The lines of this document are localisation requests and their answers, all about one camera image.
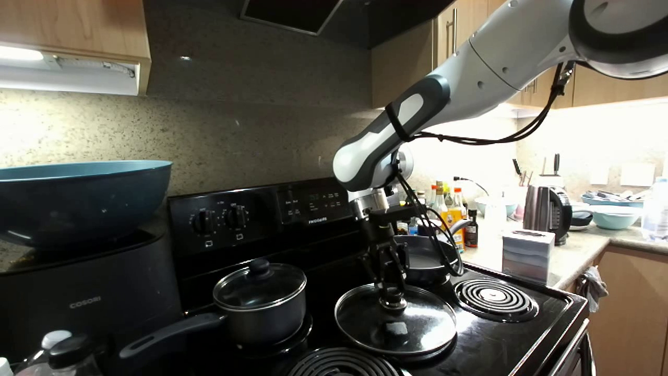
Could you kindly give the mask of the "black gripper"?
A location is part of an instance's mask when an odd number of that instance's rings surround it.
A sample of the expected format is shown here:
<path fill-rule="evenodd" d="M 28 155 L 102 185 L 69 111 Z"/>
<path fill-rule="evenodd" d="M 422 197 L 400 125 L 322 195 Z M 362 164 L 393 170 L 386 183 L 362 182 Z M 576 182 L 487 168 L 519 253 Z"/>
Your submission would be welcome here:
<path fill-rule="evenodd" d="M 389 309 L 405 301 L 405 266 L 400 259 L 398 222 L 412 215 L 409 208 L 393 206 L 382 188 L 358 189 L 350 193 L 356 219 L 362 222 L 367 249 L 366 266 L 374 279 L 379 302 Z"/>

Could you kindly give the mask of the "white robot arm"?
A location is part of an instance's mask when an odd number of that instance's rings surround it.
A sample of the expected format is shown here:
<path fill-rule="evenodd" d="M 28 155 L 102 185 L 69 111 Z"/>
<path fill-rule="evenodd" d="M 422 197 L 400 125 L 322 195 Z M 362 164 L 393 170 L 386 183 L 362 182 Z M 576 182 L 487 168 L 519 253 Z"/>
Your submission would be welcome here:
<path fill-rule="evenodd" d="M 401 145 L 434 123 L 479 117 L 548 68 L 582 65 L 611 79 L 668 68 L 668 0 L 507 0 L 455 54 L 404 90 L 332 161 L 371 226 L 393 219 L 374 200 L 405 178 Z"/>

